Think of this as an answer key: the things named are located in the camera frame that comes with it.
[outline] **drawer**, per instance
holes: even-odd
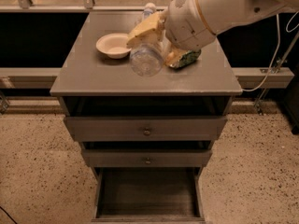
[[[92,223],[205,223],[191,168],[104,168]]]
[[[226,117],[67,117],[65,126],[78,142],[216,140]]]
[[[82,156],[90,167],[204,167],[211,151],[108,151],[82,150]]]

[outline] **white bowl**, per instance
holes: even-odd
[[[96,42],[96,48],[113,59],[125,57],[131,49],[127,48],[128,34],[109,34]]]

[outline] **metal rail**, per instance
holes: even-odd
[[[0,89],[50,89],[61,68],[0,68]],[[253,88],[264,77],[266,68],[233,68],[242,88]],[[270,74],[262,85],[267,89],[284,89],[294,74],[288,67]]]

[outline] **drawer knob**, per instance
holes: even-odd
[[[151,164],[151,160],[150,160],[150,158],[147,158],[146,161],[145,161],[145,163],[146,163],[147,165],[150,165],[150,164]]]
[[[144,129],[143,134],[146,136],[150,136],[151,135],[150,129]]]

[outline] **open drawer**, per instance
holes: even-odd
[[[98,169],[92,223],[205,223],[192,168]]]
[[[66,117],[78,142],[216,140],[226,117]]]

